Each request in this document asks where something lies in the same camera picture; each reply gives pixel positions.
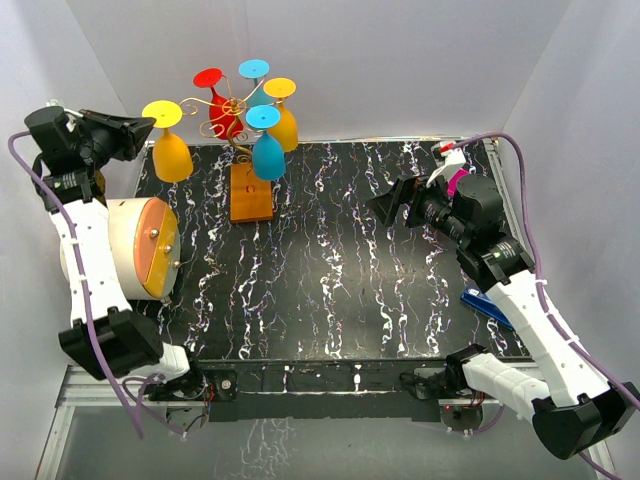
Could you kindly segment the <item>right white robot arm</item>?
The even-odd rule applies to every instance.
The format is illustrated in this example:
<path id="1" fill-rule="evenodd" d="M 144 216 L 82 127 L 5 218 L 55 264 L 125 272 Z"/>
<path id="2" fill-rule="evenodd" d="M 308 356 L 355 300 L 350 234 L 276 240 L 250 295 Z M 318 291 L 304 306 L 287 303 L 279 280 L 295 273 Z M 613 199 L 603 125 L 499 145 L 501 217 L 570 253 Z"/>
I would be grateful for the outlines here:
<path id="1" fill-rule="evenodd" d="M 386 227 L 406 204 L 407 227 L 430 225 L 455 241 L 462 270 L 505 315 L 543 375 L 526 375 L 473 344 L 447 356 L 439 375 L 444 389 L 460 397 L 476 390 L 499 400 L 529 421 L 544 447 L 562 460 L 626 425 L 638 390 L 607 379 L 552 325 L 538 296 L 542 283 L 534 260 L 501 229 L 503 199 L 493 179 L 466 175 L 449 196 L 442 176 L 433 184 L 424 176 L 400 177 L 366 204 Z"/>

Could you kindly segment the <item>magenta wine glass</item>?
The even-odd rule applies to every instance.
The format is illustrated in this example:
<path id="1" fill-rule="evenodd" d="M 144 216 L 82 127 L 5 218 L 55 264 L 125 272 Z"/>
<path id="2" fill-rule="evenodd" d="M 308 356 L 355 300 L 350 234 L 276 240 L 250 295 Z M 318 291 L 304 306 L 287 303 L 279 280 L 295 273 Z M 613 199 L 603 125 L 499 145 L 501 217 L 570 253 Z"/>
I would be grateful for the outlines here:
<path id="1" fill-rule="evenodd" d="M 447 195 L 452 198 L 456 191 L 457 191 L 457 184 L 459 182 L 459 180 L 461 178 L 464 178 L 465 176 L 467 176 L 469 174 L 469 172 L 465 169 L 460 169 L 459 171 L 457 171 L 449 180 L 448 184 L 447 184 Z"/>

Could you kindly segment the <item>blue wine glass front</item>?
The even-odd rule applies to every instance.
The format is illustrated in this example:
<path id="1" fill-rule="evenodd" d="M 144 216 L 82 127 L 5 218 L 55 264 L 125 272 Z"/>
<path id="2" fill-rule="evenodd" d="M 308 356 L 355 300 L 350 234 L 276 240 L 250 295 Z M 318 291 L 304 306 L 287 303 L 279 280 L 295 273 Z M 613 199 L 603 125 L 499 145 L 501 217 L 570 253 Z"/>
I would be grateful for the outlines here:
<path id="1" fill-rule="evenodd" d="M 271 105 L 251 107 L 246 113 L 246 123 L 259 138 L 252 148 L 252 163 L 256 176 L 264 181 L 275 181 L 286 171 L 284 150 L 268 130 L 280 121 L 279 110 Z"/>

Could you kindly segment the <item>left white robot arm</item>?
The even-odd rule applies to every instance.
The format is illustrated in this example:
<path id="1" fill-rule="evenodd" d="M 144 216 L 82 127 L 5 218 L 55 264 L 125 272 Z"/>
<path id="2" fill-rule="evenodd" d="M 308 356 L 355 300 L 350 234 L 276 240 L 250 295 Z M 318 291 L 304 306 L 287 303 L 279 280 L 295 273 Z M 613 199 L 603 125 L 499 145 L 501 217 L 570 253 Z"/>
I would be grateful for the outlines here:
<path id="1" fill-rule="evenodd" d="M 157 197 L 106 199 L 101 172 L 111 159 L 135 159 L 157 119 L 54 105 L 24 123 L 41 150 L 35 188 L 58 232 L 71 293 L 70 327 L 58 335 L 62 350 L 97 380 L 157 374 L 182 397 L 197 398 L 204 371 L 130 305 L 171 292 L 180 254 L 176 216 Z"/>

